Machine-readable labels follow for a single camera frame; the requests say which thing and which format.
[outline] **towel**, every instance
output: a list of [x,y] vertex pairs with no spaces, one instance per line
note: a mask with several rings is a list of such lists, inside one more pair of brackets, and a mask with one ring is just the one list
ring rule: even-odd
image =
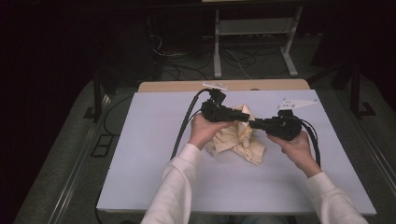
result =
[[[249,120],[254,120],[247,105],[238,105],[233,109],[242,110],[249,114]],[[248,122],[235,121],[232,126],[221,129],[212,140],[206,143],[206,150],[216,157],[220,152],[230,149],[256,165],[262,163],[262,154],[265,146],[251,135],[253,131]]]

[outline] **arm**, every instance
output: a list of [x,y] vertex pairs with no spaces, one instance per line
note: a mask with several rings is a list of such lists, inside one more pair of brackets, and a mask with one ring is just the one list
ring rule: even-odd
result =
[[202,160],[200,150],[217,131],[231,124],[231,122],[211,123],[204,119],[202,114],[194,117],[189,143],[166,165],[163,181],[142,223],[188,223],[192,186]]
[[349,196],[337,188],[315,162],[306,132],[289,142],[272,135],[268,138],[279,144],[282,152],[308,177],[306,186],[321,223],[367,223]]

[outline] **electrical cord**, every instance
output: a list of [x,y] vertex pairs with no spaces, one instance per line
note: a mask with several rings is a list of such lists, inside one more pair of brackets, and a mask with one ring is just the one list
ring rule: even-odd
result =
[[100,195],[101,195],[101,193],[102,193],[102,189],[103,189],[103,187],[101,187],[101,188],[99,189],[99,193],[98,193],[98,196],[96,197],[96,203],[95,203],[95,207],[94,207],[94,209],[95,209],[96,221],[97,221],[99,224],[103,224],[102,220],[99,218],[99,213],[98,213],[98,209],[97,209],[97,206],[98,206],[98,203],[99,203],[99,198],[100,198]]
[[311,138],[312,141],[312,146],[314,147],[315,151],[315,161],[317,162],[318,166],[320,167],[320,152],[319,152],[319,147],[318,147],[318,135],[317,132],[315,131],[314,127],[306,120],[300,119],[302,122],[303,127],[306,129],[306,131],[309,134],[309,137]]
[[[231,67],[248,68],[249,66],[253,65],[254,63],[256,63],[256,58],[252,54],[250,54],[248,57],[245,57],[245,58],[237,58],[230,50],[227,50],[227,49],[221,49],[220,50],[220,54],[221,54],[221,57],[224,60],[224,62],[226,62]],[[230,61],[238,62],[238,65],[234,65]]]
[[245,70],[242,68],[242,65],[241,65],[241,63],[239,62],[239,59],[238,59],[232,52],[230,52],[229,50],[225,49],[225,51],[231,53],[231,54],[235,57],[236,61],[237,61],[238,64],[239,64],[239,67],[241,68],[241,70],[242,70],[242,72],[244,73],[244,75],[245,75],[246,77],[248,77],[248,79],[251,79],[251,77],[250,77],[250,76],[245,72]]
[[192,120],[192,118],[194,118],[194,116],[195,116],[196,114],[198,114],[198,112],[200,112],[200,111],[201,111],[201,109],[195,111],[195,113],[193,113],[193,114],[190,116],[189,122],[190,122],[190,121]]
[[184,66],[184,65],[175,64],[175,63],[169,63],[169,62],[168,62],[166,65],[173,65],[173,66],[176,66],[176,67],[179,67],[179,68],[184,68],[184,69],[188,69],[188,70],[195,71],[195,72],[201,74],[201,76],[204,77],[205,80],[208,80],[208,78],[207,78],[208,74],[205,74],[205,73],[201,72],[201,71],[198,70],[198,69],[191,68],[191,67]]
[[166,63],[163,66],[170,66],[170,67],[175,68],[176,71],[177,71],[177,77],[175,77],[170,71],[164,71],[164,72],[169,73],[172,77],[174,77],[175,81],[180,81],[181,71],[180,71],[180,69],[177,66],[175,66],[173,64],[166,64]]
[[158,55],[160,55],[160,56],[165,56],[165,55],[166,55],[166,52],[165,52],[165,51],[162,50],[162,52],[159,52],[161,46],[163,45],[163,40],[162,40],[159,36],[157,36],[157,35],[150,35],[150,37],[156,37],[156,38],[158,38],[158,39],[160,40],[159,46],[158,46],[156,49],[152,49],[152,50],[153,50],[154,52],[156,52],[156,53],[157,53]]
[[173,152],[172,152],[171,160],[172,160],[172,159],[176,156],[176,154],[177,154],[177,149],[178,149],[178,145],[180,144],[181,137],[183,136],[184,130],[186,130],[187,124],[189,123],[189,121],[190,121],[190,119],[191,119],[191,118],[190,118],[191,111],[193,110],[193,108],[194,108],[196,102],[198,101],[199,95],[200,95],[202,92],[204,92],[204,91],[210,91],[210,89],[202,89],[202,90],[198,91],[198,92],[195,94],[194,98],[192,99],[192,101],[191,101],[191,103],[190,103],[190,107],[189,107],[189,109],[187,110],[186,116],[184,117],[183,122],[181,123],[180,131],[178,132],[178,136],[177,136],[177,140],[176,140],[176,142],[175,142],[174,150],[173,150]]
[[96,141],[96,145],[93,148],[92,152],[91,152],[91,157],[94,158],[104,158],[107,156],[108,152],[110,151],[110,148],[112,146],[113,140],[115,137],[120,137],[120,133],[113,133],[111,132],[107,126],[106,126],[106,121],[107,121],[107,117],[110,114],[110,112],[116,108],[118,105],[120,105],[121,103],[125,102],[126,100],[128,100],[129,98],[131,98],[132,95],[125,97],[124,99],[122,99],[121,101],[117,102],[115,105],[113,105],[106,113],[104,121],[103,121],[103,128],[105,130],[106,133],[102,133],[99,135],[97,141]]
[[178,71],[178,75],[176,76],[175,74],[173,74],[173,71],[167,71],[167,70],[163,70],[164,73],[169,74],[171,77],[175,78],[175,81],[180,81],[179,77],[180,77],[180,71]]
[[246,51],[246,50],[244,50],[244,49],[240,49],[240,50],[238,50],[238,51],[241,52],[242,54],[246,54],[247,56],[246,56],[245,58],[238,58],[238,59],[239,59],[240,62],[246,61],[246,64],[247,64],[248,66],[250,66],[250,65],[252,65],[252,64],[255,64],[255,63],[257,62],[257,61],[256,61],[256,55],[258,55],[258,53],[259,53],[260,50],[261,50],[261,49],[256,49],[255,52],[250,53],[250,52],[248,52],[248,51]]
[[192,62],[195,60],[199,60],[202,58],[203,54],[207,54],[209,51],[206,50],[202,53],[196,53],[196,52],[180,52],[180,53],[173,53],[173,54],[168,54],[166,55],[166,61],[172,62],[172,63],[188,63]]
[[133,95],[130,95],[130,96],[128,96],[128,97],[125,97],[124,99],[120,100],[120,101],[117,102],[115,105],[113,105],[113,106],[107,111],[107,113],[106,113],[106,115],[105,115],[105,119],[104,119],[104,121],[103,121],[103,128],[105,129],[105,131],[106,131],[108,134],[113,135],[113,136],[120,136],[120,133],[113,133],[113,132],[111,132],[111,131],[108,130],[108,128],[107,128],[107,126],[106,126],[107,117],[108,117],[108,115],[110,114],[110,112],[111,112],[114,108],[116,108],[118,105],[120,105],[121,103],[127,101],[129,98],[132,98],[132,97],[133,97]]
[[209,60],[207,60],[207,62],[203,66],[197,67],[195,69],[199,70],[199,69],[204,69],[204,68],[208,67],[210,65],[210,63],[212,62],[212,59],[213,59],[213,52],[210,54]]

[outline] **white table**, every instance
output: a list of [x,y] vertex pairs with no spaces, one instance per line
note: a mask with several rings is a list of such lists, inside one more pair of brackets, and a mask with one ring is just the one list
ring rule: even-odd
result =
[[[107,212],[145,211],[160,186],[178,130],[196,91],[138,92],[134,95],[97,208]],[[226,91],[223,104],[246,104],[256,118],[276,116],[286,99],[318,99],[315,91]],[[194,110],[208,99],[200,96]],[[294,110],[317,130],[322,169],[351,197],[358,211],[375,214],[330,121],[319,102]],[[315,210],[305,189],[306,177],[278,145],[254,134],[266,145],[263,161],[254,165],[227,151],[213,158],[203,150],[204,164],[193,189],[192,211],[216,214],[297,215]],[[187,142],[190,126],[179,148]]]

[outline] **white sleeve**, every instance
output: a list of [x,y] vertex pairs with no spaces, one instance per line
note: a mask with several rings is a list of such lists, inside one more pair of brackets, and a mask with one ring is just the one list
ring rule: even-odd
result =
[[326,173],[321,172],[312,176],[305,184],[322,224],[367,223],[356,210],[347,193],[337,188]]
[[201,151],[186,144],[165,167],[158,188],[141,223],[188,223],[191,189],[202,161]]

